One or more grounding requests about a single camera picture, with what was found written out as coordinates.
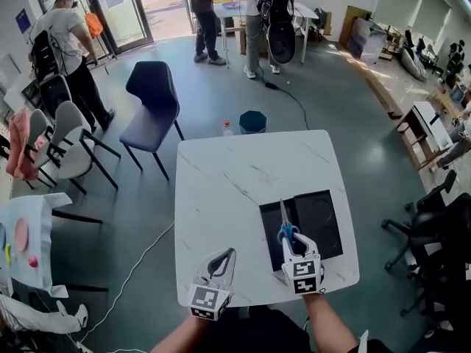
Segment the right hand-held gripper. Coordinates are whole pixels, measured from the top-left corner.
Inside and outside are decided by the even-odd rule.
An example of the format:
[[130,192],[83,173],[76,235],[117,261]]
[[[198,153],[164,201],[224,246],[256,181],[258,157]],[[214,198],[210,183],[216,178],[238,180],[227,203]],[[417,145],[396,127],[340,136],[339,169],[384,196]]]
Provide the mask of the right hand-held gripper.
[[303,246],[301,258],[294,258],[288,238],[282,239],[283,258],[282,271],[288,287],[297,295],[321,293],[324,268],[317,244],[309,237],[294,233],[299,247]]

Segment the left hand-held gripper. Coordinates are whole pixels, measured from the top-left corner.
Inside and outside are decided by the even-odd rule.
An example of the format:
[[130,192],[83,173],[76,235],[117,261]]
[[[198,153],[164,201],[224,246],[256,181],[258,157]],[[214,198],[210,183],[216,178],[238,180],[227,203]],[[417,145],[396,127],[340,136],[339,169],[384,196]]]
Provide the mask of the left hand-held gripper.
[[[189,287],[188,311],[197,318],[217,321],[233,296],[231,287],[236,266],[236,250],[221,249],[200,263]],[[220,278],[220,283],[211,278]]]

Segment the blue-handled scissors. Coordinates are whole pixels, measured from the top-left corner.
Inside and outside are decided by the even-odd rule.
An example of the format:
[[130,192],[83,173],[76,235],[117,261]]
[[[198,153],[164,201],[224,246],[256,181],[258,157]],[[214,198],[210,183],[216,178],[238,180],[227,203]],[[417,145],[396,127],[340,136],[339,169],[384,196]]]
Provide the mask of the blue-handled scissors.
[[286,238],[288,240],[288,243],[290,245],[293,245],[294,233],[299,233],[300,230],[298,227],[296,227],[290,222],[288,218],[288,213],[286,211],[286,207],[284,205],[284,201],[282,199],[280,200],[280,212],[281,212],[282,224],[277,234],[277,241],[279,244],[281,244],[283,242],[283,238]]

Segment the person's right forearm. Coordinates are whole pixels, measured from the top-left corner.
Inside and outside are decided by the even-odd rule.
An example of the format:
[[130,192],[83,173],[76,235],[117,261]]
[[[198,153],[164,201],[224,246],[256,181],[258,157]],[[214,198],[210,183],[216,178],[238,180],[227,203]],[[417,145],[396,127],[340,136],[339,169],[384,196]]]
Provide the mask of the person's right forearm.
[[318,353],[349,353],[358,346],[356,337],[322,294],[305,294],[302,298]]

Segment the person's left forearm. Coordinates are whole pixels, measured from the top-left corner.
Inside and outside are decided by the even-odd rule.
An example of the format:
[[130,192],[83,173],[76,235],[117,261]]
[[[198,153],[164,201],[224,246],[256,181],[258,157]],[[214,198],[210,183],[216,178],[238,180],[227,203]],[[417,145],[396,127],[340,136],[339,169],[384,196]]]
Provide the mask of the person's left forearm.
[[190,315],[154,346],[150,353],[191,353],[213,325],[213,321]]

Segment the white marble table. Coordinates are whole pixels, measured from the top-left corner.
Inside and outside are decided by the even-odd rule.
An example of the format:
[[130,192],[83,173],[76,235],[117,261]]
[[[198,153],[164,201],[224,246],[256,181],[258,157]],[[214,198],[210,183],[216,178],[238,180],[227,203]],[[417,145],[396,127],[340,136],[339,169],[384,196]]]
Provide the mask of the white marble table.
[[329,134],[324,130],[185,140],[177,149],[174,243],[177,298],[202,260],[236,251],[231,305],[276,304],[297,295],[272,271],[260,206],[328,190],[343,252],[323,261],[323,287],[334,292],[360,279],[353,222]]

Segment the black office chair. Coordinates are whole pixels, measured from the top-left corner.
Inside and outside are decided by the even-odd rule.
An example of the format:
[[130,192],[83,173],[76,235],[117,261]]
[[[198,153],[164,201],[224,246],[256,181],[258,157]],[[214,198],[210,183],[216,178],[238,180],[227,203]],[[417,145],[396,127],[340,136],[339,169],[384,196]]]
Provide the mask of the black office chair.
[[401,314],[424,301],[424,314],[441,316],[455,331],[464,333],[471,329],[471,195],[463,193],[446,206],[437,225],[438,237],[425,245],[428,256],[408,274],[423,292]]
[[442,198],[442,191],[449,193],[456,180],[456,172],[449,170],[442,184],[436,186],[431,192],[420,199],[418,202],[410,202],[405,206],[405,210],[411,213],[411,223],[405,221],[399,223],[392,219],[385,219],[381,223],[383,229],[394,227],[407,237],[406,245],[400,250],[397,256],[385,264],[387,271],[400,260],[400,258],[410,250],[416,258],[416,264],[410,265],[411,271],[414,271],[422,265],[424,259],[428,256],[425,245],[432,244],[438,237],[438,215],[445,211],[446,206]]

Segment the dark blue chair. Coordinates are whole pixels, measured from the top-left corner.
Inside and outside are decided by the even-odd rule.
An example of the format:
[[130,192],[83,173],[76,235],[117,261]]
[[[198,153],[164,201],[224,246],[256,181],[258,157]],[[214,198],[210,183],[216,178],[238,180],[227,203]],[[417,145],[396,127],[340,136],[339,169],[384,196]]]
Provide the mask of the dark blue chair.
[[168,64],[164,61],[137,62],[127,80],[126,91],[137,97],[141,106],[121,133],[119,141],[139,169],[143,167],[132,150],[152,154],[162,174],[168,179],[169,175],[157,151],[172,127],[177,130],[180,139],[184,139],[177,122],[180,103]]

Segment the white tablecloth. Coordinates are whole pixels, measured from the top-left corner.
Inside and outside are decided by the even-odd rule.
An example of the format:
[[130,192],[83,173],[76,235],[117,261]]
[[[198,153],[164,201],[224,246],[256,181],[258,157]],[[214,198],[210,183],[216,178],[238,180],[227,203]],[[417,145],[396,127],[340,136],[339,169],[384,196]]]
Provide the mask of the white tablecloth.
[[[17,282],[46,291],[56,299],[67,299],[68,291],[65,285],[54,285],[52,281],[52,211],[71,203],[65,193],[22,196],[0,203],[0,269]],[[15,224],[19,218],[24,218],[29,227],[25,252],[19,252],[15,246]],[[7,243],[11,244],[10,266],[5,257]],[[37,257],[37,268],[29,266],[29,256]]]

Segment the pink plate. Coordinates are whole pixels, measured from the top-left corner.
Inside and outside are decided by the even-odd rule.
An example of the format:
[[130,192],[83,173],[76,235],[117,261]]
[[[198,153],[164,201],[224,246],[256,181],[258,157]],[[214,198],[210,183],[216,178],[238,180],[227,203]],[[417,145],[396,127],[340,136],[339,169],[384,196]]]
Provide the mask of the pink plate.
[[15,224],[15,246],[19,252],[25,252],[29,241],[29,227],[24,218],[19,218]]

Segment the wooden board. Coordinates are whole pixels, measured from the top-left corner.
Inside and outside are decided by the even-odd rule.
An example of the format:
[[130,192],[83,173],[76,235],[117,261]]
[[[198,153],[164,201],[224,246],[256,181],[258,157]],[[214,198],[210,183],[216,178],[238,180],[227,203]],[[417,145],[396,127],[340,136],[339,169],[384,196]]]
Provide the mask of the wooden board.
[[370,17],[371,14],[372,12],[369,10],[364,10],[359,7],[355,7],[351,5],[347,6],[346,14],[345,14],[344,21],[341,27],[341,32],[339,35],[339,45],[343,49],[347,48],[348,40],[350,38],[350,34],[352,32],[355,20],[357,18],[366,19]]

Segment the white folding table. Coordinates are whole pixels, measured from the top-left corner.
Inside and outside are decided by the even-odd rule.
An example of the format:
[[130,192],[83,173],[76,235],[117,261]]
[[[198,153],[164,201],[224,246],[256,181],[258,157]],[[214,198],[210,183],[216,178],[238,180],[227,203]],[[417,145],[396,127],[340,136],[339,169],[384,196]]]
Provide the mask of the white folding table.
[[[259,63],[259,45],[261,44],[261,39],[266,37],[266,30],[265,26],[262,24],[261,15],[255,8],[255,15],[250,15],[250,7],[251,2],[246,0],[242,2],[243,6],[246,7],[244,11],[245,21],[246,21],[246,39],[247,39],[247,64],[244,66],[244,72],[250,79],[254,79],[256,77],[256,71],[258,69]],[[227,29],[225,26],[225,18],[234,17],[236,15],[236,9],[229,10],[223,8],[222,4],[215,4],[215,14],[220,19],[222,25],[222,37],[223,37],[223,47],[225,52],[227,52],[227,30],[232,31],[232,28]],[[301,63],[304,63],[305,60],[305,52],[307,46],[307,39],[308,39],[308,30],[311,23],[312,18],[318,18],[317,14],[311,11],[309,8],[305,7],[304,5],[299,5],[298,3],[294,3],[294,16],[291,21],[293,23],[297,17],[303,17],[304,24],[300,24],[299,28],[301,33],[304,34],[304,45],[302,49],[302,58]]]

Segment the black clothes rack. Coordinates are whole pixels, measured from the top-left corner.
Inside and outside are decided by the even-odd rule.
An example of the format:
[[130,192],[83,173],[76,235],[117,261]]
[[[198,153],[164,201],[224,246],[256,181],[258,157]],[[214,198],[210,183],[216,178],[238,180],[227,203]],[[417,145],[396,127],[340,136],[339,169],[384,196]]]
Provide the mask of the black clothes rack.
[[[81,0],[74,0],[73,8],[77,8],[78,6],[80,6],[82,8],[82,10],[84,11],[84,14],[89,13],[89,11],[85,8],[85,6],[84,6],[84,4],[82,3]],[[106,49],[105,42],[103,41],[103,35],[104,35],[104,28],[103,28],[103,32],[100,36],[98,36],[97,38],[91,38],[91,39],[95,40],[99,44],[99,47],[103,52],[103,55],[99,58],[98,66],[104,66],[106,74],[109,74],[109,71],[107,69],[108,63],[111,60],[116,60],[117,57],[113,52],[109,52]]]

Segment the grey chair black frame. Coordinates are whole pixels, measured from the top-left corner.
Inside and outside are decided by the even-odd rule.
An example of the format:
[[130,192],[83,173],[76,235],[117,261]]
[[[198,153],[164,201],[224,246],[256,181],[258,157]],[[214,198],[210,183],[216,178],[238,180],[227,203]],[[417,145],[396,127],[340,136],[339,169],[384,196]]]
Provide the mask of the grey chair black frame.
[[[69,144],[67,149],[61,148],[60,144],[65,141],[68,134],[77,129],[79,130],[78,141]],[[91,126],[72,101],[61,103],[55,112],[55,126],[46,150],[47,157],[57,168],[58,179],[70,181],[81,193],[86,194],[86,190],[76,181],[76,178],[86,175],[93,165],[96,165],[115,190],[118,190],[118,184],[95,155],[97,146],[118,159],[121,158],[117,151],[92,134]]]
[[41,173],[45,176],[49,181],[48,183],[44,182],[45,185],[53,188],[57,183],[42,169],[49,161],[47,149],[50,144],[49,136],[52,134],[52,127],[49,125],[49,120],[46,118],[45,114],[39,109],[32,111],[28,122],[29,134],[24,149],[27,163],[32,166],[34,173]]

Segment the blue wall poster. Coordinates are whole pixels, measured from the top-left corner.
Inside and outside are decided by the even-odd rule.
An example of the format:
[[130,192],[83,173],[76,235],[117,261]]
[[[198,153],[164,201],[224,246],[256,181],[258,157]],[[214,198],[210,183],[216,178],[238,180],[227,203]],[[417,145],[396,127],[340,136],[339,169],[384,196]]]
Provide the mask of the blue wall poster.
[[15,21],[22,35],[30,30],[31,23],[25,9],[22,9],[20,13],[17,14]]

